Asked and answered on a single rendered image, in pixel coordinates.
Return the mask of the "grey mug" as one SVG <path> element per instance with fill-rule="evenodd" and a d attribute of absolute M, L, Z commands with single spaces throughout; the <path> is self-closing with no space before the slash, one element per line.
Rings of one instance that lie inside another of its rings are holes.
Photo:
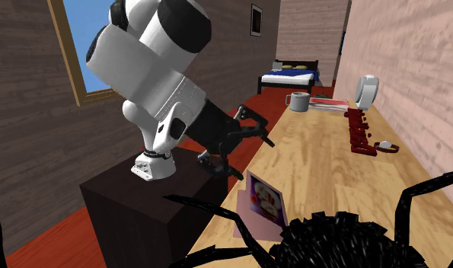
<path fill-rule="evenodd" d="M 286 105 L 295 112 L 308 111 L 310 94 L 306 92 L 293 92 L 286 95 Z"/>

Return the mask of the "white round appliance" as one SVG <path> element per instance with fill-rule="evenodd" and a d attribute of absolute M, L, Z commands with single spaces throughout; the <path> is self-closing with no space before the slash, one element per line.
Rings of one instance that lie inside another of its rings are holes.
<path fill-rule="evenodd" d="M 365 75 L 358 81 L 355 102 L 359 110 L 367 111 L 378 93 L 379 79 L 374 75 Z"/>

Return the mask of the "wood framed window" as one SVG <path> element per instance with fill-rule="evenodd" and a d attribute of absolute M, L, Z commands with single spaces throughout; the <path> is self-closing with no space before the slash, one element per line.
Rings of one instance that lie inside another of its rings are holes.
<path fill-rule="evenodd" d="M 82 107 L 118 97 L 109 85 L 95 77 L 85 61 L 92 40 L 108 24 L 108 11 L 114 0 L 46 1 L 76 104 Z"/>

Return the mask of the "dark red letter ornament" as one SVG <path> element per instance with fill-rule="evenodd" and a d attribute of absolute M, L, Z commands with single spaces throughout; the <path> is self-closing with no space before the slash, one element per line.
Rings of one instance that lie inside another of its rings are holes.
<path fill-rule="evenodd" d="M 368 143 L 366 131 L 369 129 L 369 125 L 365 122 L 363 110 L 348 108 L 343 115 L 349 121 L 351 152 L 375 157 L 377 150 Z"/>

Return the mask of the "pink photo frame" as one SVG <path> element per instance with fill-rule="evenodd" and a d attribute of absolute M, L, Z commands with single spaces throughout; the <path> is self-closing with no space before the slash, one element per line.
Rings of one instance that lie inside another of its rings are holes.
<path fill-rule="evenodd" d="M 246 188 L 238 190 L 236 213 L 258 241 L 281 242 L 289 223 L 282 193 L 256 174 L 246 172 Z"/>

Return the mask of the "white framed wall picture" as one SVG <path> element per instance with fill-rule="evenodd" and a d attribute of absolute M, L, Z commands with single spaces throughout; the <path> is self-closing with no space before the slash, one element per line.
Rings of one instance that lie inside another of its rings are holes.
<path fill-rule="evenodd" d="M 250 13 L 250 35 L 251 36 L 261 37 L 262 15 L 263 15 L 263 9 L 256 6 L 255 4 L 252 4 L 251 13 Z"/>

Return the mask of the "dark robot stand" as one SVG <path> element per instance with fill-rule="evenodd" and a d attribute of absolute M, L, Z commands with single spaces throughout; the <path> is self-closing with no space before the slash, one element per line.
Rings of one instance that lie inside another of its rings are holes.
<path fill-rule="evenodd" d="M 170 194 L 221 205 L 228 180 L 212 177 L 197 153 L 175 148 L 175 173 L 146 181 L 131 172 L 129 158 L 81 184 L 107 268 L 167 268 L 185 257 L 212 214 L 171 202 Z"/>

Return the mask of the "dark red wristwatch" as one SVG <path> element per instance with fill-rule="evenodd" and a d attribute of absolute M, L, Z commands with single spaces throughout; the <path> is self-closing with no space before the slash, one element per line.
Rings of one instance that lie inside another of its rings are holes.
<path fill-rule="evenodd" d="M 389 141 L 375 142 L 373 147 L 380 152 L 384 153 L 398 153 L 400 147 L 398 145 L 392 144 Z"/>

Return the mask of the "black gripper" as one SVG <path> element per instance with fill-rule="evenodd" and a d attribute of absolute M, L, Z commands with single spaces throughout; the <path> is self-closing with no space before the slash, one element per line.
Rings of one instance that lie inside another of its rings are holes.
<path fill-rule="evenodd" d="M 260 114 L 244 104 L 241 104 L 235 114 L 235 119 L 236 120 L 227 115 L 210 100 L 206 100 L 198 117 L 190 124 L 184 133 L 206 149 L 204 152 L 197 155 L 197 161 L 213 177 L 234 176 L 238 180 L 244 179 L 242 173 L 228 163 L 228 156 L 226 154 L 220 155 L 220 164 L 214 165 L 211 162 L 211 155 L 220 154 L 220 144 L 227 139 L 230 132 L 236 132 L 239 139 L 256 136 L 262 139 L 270 147 L 275 146 L 273 141 L 268 138 L 269 132 L 266 130 L 268 120 Z M 240 127 L 238 121 L 246 119 L 254 120 L 256 126 Z"/>

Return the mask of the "dark bed with blue blanket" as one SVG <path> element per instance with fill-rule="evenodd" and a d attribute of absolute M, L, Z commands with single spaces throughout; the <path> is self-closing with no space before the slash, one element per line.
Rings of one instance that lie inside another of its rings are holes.
<path fill-rule="evenodd" d="M 265 87 L 301 89 L 311 93 L 311 89 L 319 82 L 318 60 L 288 61 L 276 59 L 271 71 L 260 75 L 257 79 L 257 93 L 261 94 Z"/>

